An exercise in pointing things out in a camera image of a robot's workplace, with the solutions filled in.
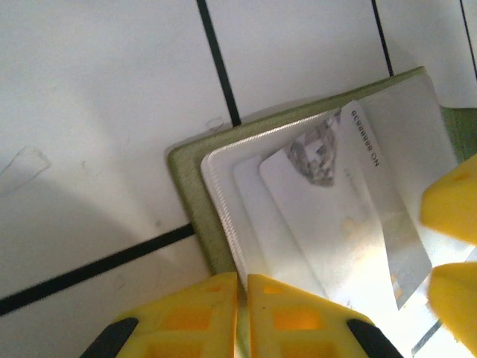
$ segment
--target black grout line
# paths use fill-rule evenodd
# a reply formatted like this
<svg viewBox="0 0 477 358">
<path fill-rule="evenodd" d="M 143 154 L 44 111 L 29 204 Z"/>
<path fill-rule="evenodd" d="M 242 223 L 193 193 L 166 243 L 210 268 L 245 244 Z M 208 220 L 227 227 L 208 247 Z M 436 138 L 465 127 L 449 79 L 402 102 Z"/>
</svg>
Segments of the black grout line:
<svg viewBox="0 0 477 358">
<path fill-rule="evenodd" d="M 227 108 L 229 109 L 230 119 L 232 125 L 236 127 L 241 124 L 239 110 L 237 103 L 233 97 L 232 87 L 230 86 L 229 76 L 225 69 L 224 59 L 220 47 L 218 46 L 217 36 L 215 35 L 212 19 L 210 18 L 209 9 L 207 8 L 206 0 L 197 0 L 200 17 L 203 23 L 203 29 L 206 32 L 207 41 L 209 42 L 210 51 L 214 59 L 215 69 L 217 69 L 218 79 L 221 82 L 222 92 L 224 92 Z"/>
<path fill-rule="evenodd" d="M 179 227 L 168 233 L 164 233 L 158 237 L 126 248 L 123 251 L 116 252 L 110 256 L 104 257 L 89 263 L 85 266 L 56 276 L 50 280 L 38 283 L 35 286 L 24 289 L 20 292 L 9 295 L 0 299 L 0 316 L 11 313 L 19 308 L 32 304 L 35 301 L 41 300 L 53 295 L 64 289 L 68 289 L 78 283 L 88 280 L 106 271 L 114 269 L 125 263 L 129 263 L 135 259 L 143 257 L 155 250 L 163 248 L 167 245 L 178 242 L 194 234 L 194 228 L 189 223 L 185 226 Z"/>
<path fill-rule="evenodd" d="M 373 4 L 374 18 L 376 19 L 379 38 L 381 39 L 382 51 L 385 53 L 386 65 L 388 65 L 388 73 L 389 76 L 394 76 L 393 65 L 391 64 L 391 58 L 389 57 L 388 45 L 386 45 L 385 33 L 382 30 L 381 19 L 379 18 L 378 5 L 376 5 L 376 0 L 371 0 L 371 3 Z"/>
<path fill-rule="evenodd" d="M 472 40 L 470 39 L 469 26 L 467 24 L 467 17 L 465 16 L 464 3 L 462 2 L 462 0 L 460 0 L 460 3 L 461 3 L 462 18 L 464 19 L 465 33 L 467 34 L 467 41 L 469 42 L 470 56 L 472 57 L 472 64 L 474 66 L 474 75 L 476 76 L 476 80 L 477 80 L 476 56 L 474 55 Z"/>
<path fill-rule="evenodd" d="M 417 354 L 418 351 L 420 351 L 422 347 L 424 347 L 424 345 L 430 340 L 434 333 L 437 332 L 440 326 L 442 326 L 442 323 L 440 321 L 437 321 L 431 328 L 429 328 L 426 334 L 424 334 L 423 338 L 421 338 L 419 342 L 411 349 L 411 354 L 413 357 L 415 354 Z"/>
</svg>

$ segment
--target black rubber pad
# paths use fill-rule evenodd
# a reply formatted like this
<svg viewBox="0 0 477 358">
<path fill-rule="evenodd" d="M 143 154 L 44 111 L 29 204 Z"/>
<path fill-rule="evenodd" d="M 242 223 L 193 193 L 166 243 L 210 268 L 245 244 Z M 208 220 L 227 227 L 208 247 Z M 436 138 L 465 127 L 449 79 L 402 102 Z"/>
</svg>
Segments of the black rubber pad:
<svg viewBox="0 0 477 358">
<path fill-rule="evenodd" d="M 346 323 L 368 357 L 403 358 L 378 327 L 359 319 L 350 319 Z"/>
<path fill-rule="evenodd" d="M 115 358 L 138 323 L 137 318 L 129 317 L 110 324 L 80 358 Z"/>
</svg>

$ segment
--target grout line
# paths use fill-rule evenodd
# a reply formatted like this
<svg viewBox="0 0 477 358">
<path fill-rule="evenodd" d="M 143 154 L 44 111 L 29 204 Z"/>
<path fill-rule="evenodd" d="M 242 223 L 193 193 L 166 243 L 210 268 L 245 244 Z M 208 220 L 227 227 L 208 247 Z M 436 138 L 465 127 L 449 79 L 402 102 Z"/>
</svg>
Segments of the grout line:
<svg viewBox="0 0 477 358">
<path fill-rule="evenodd" d="M 0 317 L 194 234 L 190 223 L 0 299 Z"/>
<path fill-rule="evenodd" d="M 376 0 L 371 0 L 373 4 L 374 19 L 376 20 L 376 25 L 378 27 L 379 38 L 381 39 L 382 51 L 385 53 L 386 65 L 388 66 L 389 76 L 394 76 L 393 65 L 391 64 L 391 58 L 389 57 L 388 45 L 386 44 L 385 33 L 382 30 L 381 19 L 379 18 L 378 5 Z"/>
<path fill-rule="evenodd" d="M 421 338 L 419 342 L 411 349 L 411 354 L 413 357 L 417 354 L 418 351 L 420 351 L 422 347 L 424 347 L 424 345 L 430 340 L 434 333 L 437 332 L 440 326 L 442 326 L 442 323 L 440 321 L 437 321 L 431 328 L 429 328 L 426 334 L 424 334 L 423 338 Z"/>
<path fill-rule="evenodd" d="M 225 69 L 224 59 L 222 58 L 222 53 L 217 42 L 217 36 L 215 35 L 214 25 L 210 18 L 206 0 L 197 0 L 197 6 L 199 8 L 200 18 L 202 19 L 203 29 L 206 32 L 207 41 L 209 42 L 210 51 L 212 52 L 218 79 L 221 82 L 222 92 L 224 93 L 225 101 L 227 103 L 232 126 L 236 127 L 241 124 L 239 110 L 237 109 L 236 100 L 233 97 L 229 76 Z"/>
<path fill-rule="evenodd" d="M 460 0 L 459 2 L 461 3 L 461 11 L 462 11 L 462 18 L 464 19 L 465 33 L 467 35 L 467 41 L 469 42 L 470 56 L 472 57 L 472 64 L 474 66 L 474 74 L 475 74 L 476 80 L 477 80 L 476 56 L 474 55 L 474 49 L 472 47 L 472 40 L 470 39 L 469 25 L 467 24 L 467 17 L 465 16 L 464 3 L 462 2 L 462 0 Z"/>
</svg>

